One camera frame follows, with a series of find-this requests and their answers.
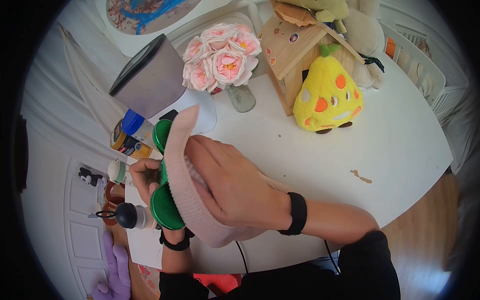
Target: pink rose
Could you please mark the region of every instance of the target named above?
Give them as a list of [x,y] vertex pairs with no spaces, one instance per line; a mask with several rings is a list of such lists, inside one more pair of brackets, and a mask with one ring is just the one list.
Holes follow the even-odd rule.
[[213,55],[212,73],[221,89],[227,84],[239,86],[248,83],[257,63],[258,59],[253,56],[224,48]]
[[192,73],[192,69],[193,69],[193,64],[192,63],[186,63],[183,66],[183,83],[182,83],[182,85],[189,88],[189,89],[193,89],[193,85],[190,82],[190,75]]
[[234,39],[228,41],[230,50],[240,51],[245,55],[257,56],[262,52],[260,41],[250,32],[239,33]]
[[196,36],[188,43],[187,50],[183,54],[183,61],[194,63],[212,55],[212,47],[202,36]]
[[219,50],[228,44],[229,39],[236,38],[237,34],[235,25],[220,23],[205,29],[200,36],[204,37],[213,49]]
[[183,68],[183,85],[197,91],[212,92],[217,81],[212,74],[212,59],[199,60],[196,63],[186,63]]
[[235,24],[235,27],[238,29],[240,32],[252,32],[250,27],[248,27],[245,24]]

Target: glass vase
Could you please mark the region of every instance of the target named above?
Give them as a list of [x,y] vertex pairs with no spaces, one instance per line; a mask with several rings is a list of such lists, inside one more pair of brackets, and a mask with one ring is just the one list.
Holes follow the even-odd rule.
[[255,96],[248,87],[248,85],[227,85],[225,90],[228,93],[228,97],[232,102],[233,107],[238,112],[247,112],[252,110],[257,103]]

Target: stuffed bunny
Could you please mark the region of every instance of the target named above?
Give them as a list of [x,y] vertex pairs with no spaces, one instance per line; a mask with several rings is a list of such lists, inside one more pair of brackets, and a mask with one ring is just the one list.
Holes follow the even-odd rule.
[[120,245],[113,245],[110,232],[103,232],[103,247],[110,271],[108,283],[99,281],[92,289],[94,300],[130,299],[130,273],[128,272],[128,253]]
[[347,5],[350,15],[343,20],[347,29],[345,39],[365,59],[364,65],[355,61],[353,81],[359,87],[379,89],[384,71],[377,57],[385,46],[384,32],[376,19],[379,3],[377,0],[348,0]]

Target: green container lid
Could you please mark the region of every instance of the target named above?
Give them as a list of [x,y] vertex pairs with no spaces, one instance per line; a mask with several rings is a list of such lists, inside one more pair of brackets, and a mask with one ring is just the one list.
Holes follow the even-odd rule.
[[168,183],[159,186],[150,198],[150,210],[153,218],[162,226],[170,230],[179,230],[185,227]]
[[168,133],[170,132],[171,126],[172,121],[162,119],[158,121],[153,128],[153,142],[162,155],[165,152],[165,145],[167,145]]
[[158,170],[158,173],[160,174],[158,184],[164,185],[165,183],[168,183],[167,168],[165,167],[165,160],[164,159],[162,159],[162,162],[160,163],[160,167],[162,169]]

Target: stain on table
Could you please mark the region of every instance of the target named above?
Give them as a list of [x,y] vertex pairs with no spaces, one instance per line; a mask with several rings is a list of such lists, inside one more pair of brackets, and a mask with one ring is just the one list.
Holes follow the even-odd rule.
[[365,177],[359,176],[359,172],[357,170],[350,170],[350,173],[353,173],[353,175],[360,178],[360,180],[365,182],[365,183],[372,183],[372,181],[370,179],[366,179]]

